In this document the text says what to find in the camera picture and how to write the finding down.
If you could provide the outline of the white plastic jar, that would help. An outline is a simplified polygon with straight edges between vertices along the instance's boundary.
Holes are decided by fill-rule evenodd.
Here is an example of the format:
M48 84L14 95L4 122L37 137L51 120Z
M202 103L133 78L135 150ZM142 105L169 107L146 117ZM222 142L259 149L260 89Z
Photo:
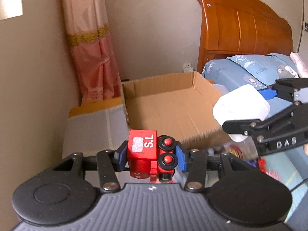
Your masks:
M213 116L220 125L235 120L263 121L269 112L269 103L252 85L243 85L221 96L213 107Z

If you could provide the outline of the red toy train block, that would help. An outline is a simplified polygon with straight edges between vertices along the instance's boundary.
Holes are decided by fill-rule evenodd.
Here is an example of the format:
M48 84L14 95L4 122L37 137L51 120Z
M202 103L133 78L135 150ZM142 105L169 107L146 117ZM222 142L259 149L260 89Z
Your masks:
M178 164L173 137L158 136L155 130L132 129L127 146L130 176L151 183L169 183Z

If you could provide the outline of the grey plush toy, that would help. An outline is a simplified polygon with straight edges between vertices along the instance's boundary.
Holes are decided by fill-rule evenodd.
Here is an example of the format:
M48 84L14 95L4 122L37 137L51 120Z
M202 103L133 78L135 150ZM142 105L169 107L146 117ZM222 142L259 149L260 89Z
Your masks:
M277 74L279 79L289 79L289 78L298 78L298 73L288 65L280 65L277 69Z

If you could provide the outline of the blue floral pillow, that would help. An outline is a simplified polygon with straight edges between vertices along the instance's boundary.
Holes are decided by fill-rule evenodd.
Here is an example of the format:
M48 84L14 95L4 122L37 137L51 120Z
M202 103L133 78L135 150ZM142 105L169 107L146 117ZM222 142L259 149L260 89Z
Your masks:
M232 65L224 85L230 91L242 85L252 85L259 90L274 84L279 79L277 69L280 65L291 66L298 73L295 64L283 54L235 55L228 60Z

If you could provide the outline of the brown cardboard box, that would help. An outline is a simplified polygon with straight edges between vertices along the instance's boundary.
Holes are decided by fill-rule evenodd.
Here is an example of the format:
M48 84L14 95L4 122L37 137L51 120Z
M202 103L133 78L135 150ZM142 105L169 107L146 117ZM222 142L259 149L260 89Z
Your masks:
M230 138L213 116L221 93L198 72L165 74L122 84L130 129L156 130L188 149L227 143Z

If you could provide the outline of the wooden headboard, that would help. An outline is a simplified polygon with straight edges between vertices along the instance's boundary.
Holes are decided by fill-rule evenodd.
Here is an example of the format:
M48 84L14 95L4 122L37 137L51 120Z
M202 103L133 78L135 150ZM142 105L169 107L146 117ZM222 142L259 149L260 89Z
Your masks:
M291 26L259 0L197 0L202 9L197 71L237 54L293 51Z

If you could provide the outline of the pink curtain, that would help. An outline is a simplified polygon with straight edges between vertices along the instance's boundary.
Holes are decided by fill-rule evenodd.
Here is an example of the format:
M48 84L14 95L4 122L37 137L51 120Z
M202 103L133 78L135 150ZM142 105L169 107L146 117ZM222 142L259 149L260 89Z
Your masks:
M62 0L66 32L82 103L120 96L105 0Z

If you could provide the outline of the white wall charger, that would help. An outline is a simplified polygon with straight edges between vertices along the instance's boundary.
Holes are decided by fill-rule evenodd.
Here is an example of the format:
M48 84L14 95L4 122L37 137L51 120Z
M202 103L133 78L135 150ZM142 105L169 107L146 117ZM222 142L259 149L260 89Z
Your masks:
M194 68L192 66L192 62L187 62L183 64L183 72L184 73L190 73L193 72Z

